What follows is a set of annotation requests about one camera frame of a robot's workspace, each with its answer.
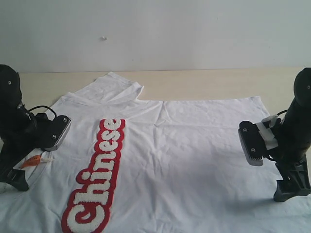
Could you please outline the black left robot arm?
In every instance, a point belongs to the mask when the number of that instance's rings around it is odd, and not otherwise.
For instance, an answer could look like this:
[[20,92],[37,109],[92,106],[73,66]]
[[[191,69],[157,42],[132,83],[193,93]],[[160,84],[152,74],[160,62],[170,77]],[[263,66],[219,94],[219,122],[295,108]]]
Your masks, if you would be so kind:
[[[274,161],[281,175],[274,200],[287,201],[311,192],[306,152],[311,146],[311,70],[304,68],[294,81],[294,99],[284,118],[274,115],[259,123],[242,121],[239,140],[248,163],[261,166],[263,159]],[[0,67],[0,180],[17,189],[29,186],[17,163],[34,149],[53,151],[61,144],[71,120],[45,113],[34,115],[22,102],[20,76],[11,67]]]

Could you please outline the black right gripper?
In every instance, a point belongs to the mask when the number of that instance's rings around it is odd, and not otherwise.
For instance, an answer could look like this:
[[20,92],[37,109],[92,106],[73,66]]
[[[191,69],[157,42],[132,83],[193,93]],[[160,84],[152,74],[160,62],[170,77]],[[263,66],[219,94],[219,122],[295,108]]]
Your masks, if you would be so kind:
[[267,158],[276,162],[280,174],[287,175],[306,158],[311,146],[310,126],[269,126]]

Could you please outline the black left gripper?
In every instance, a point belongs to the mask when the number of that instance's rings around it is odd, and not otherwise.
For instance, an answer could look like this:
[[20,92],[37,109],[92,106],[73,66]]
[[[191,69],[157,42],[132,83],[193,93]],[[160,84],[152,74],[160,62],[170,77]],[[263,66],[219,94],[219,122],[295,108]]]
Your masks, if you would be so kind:
[[3,140],[0,152],[0,182],[7,183],[18,191],[27,191],[29,185],[25,179],[25,171],[13,167],[37,147],[39,130],[34,114],[26,114],[22,118],[2,118],[0,137]]

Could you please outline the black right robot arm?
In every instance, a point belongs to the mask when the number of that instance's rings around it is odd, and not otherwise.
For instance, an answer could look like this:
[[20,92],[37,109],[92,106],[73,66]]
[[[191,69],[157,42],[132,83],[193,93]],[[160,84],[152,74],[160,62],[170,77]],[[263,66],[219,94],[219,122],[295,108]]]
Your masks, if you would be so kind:
[[294,99],[283,119],[277,119],[270,130],[278,146],[272,158],[281,174],[301,161],[311,146],[311,69],[300,71],[294,81]]

